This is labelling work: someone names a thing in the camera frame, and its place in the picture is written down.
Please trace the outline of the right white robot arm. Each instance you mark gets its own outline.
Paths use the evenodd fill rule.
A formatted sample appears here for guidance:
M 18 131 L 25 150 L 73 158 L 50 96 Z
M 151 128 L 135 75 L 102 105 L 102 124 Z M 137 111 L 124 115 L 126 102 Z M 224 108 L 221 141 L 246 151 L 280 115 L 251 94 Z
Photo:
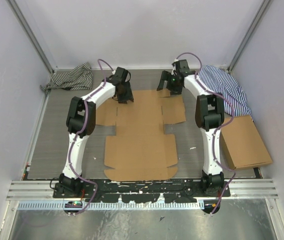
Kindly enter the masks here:
M 171 95 L 179 95 L 187 89 L 196 97 L 195 123 L 201 131 L 204 149 L 200 187 L 205 196 L 213 197 L 224 186 L 219 150 L 224 100 L 204 84 L 196 71 L 189 68 L 187 60 L 176 59 L 172 66 L 171 72 L 162 72 L 157 90 L 161 91 L 166 86 Z

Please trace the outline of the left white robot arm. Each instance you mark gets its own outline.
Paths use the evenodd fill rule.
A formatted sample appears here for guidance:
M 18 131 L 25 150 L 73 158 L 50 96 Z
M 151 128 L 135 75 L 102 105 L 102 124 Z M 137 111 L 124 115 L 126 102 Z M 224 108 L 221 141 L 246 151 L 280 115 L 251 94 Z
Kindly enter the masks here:
M 131 73 L 118 67 L 109 77 L 91 93 L 71 99 L 66 126 L 69 133 L 67 158 L 55 191 L 70 198 L 81 195 L 84 178 L 82 177 L 82 160 L 89 136 L 96 126 L 96 112 L 106 100 L 115 97 L 120 104 L 134 101 L 130 85 Z

